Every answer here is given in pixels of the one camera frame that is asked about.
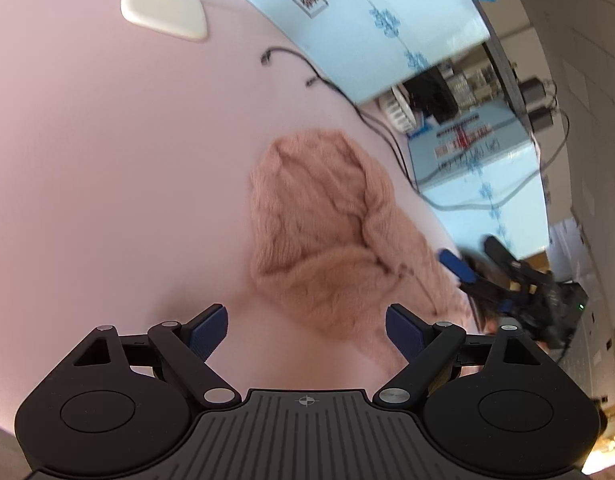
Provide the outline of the pink knitted sweater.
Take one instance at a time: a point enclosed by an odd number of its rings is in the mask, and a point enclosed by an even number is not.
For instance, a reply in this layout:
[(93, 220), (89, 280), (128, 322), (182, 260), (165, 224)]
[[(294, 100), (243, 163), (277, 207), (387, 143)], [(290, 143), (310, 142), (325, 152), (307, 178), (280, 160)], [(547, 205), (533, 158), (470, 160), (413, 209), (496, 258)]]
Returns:
[(390, 304), (472, 330), (467, 298), (396, 203), (388, 172), (342, 131), (275, 140), (251, 182), (251, 276), (286, 315), (389, 372), (404, 365), (385, 333)]

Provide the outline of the right light blue cardboard box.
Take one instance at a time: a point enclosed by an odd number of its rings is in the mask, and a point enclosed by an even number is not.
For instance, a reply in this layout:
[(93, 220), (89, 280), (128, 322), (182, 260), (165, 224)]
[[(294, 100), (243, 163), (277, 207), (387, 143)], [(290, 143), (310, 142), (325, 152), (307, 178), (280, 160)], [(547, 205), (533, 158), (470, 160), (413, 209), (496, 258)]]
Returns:
[(463, 254), (492, 235), (519, 259), (548, 246), (539, 154), (508, 105), (493, 101), (407, 141), (422, 198)]

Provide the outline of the light blue cardboard box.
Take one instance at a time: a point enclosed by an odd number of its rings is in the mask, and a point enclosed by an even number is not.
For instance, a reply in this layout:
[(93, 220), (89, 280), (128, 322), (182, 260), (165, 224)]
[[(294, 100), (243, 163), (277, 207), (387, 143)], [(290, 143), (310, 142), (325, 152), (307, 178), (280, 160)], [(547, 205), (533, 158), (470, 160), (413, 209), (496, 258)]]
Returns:
[(508, 105), (493, 101), (407, 141), (422, 198), (463, 254), (492, 235), (519, 259), (548, 246), (539, 154)]
[(490, 37), (473, 0), (248, 0), (354, 103)]

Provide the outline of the white striped ceramic bowl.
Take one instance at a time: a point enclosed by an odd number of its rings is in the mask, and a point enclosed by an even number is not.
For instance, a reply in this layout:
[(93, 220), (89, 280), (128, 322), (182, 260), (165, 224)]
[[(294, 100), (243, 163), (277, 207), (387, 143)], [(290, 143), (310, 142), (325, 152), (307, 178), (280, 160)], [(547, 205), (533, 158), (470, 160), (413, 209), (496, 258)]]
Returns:
[(418, 129), (419, 121), (416, 114), (399, 88), (391, 87), (381, 93), (377, 102), (388, 123), (398, 133), (408, 136)]

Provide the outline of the left light blue cardboard box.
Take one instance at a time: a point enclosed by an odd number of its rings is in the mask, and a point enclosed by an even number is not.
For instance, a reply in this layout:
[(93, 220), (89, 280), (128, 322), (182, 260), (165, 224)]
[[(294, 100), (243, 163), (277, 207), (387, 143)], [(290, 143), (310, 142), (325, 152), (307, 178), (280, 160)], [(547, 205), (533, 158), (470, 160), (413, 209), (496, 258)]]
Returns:
[(354, 103), (490, 37), (473, 0), (248, 0)]

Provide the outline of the white plastic lamp base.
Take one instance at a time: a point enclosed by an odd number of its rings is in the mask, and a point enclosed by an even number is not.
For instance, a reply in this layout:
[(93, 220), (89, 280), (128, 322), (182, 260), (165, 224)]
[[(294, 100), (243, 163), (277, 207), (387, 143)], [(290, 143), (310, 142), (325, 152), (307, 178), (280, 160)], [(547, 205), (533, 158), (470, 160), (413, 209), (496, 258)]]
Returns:
[(209, 29), (200, 0), (121, 0), (123, 18), (131, 24), (189, 41), (204, 41)]

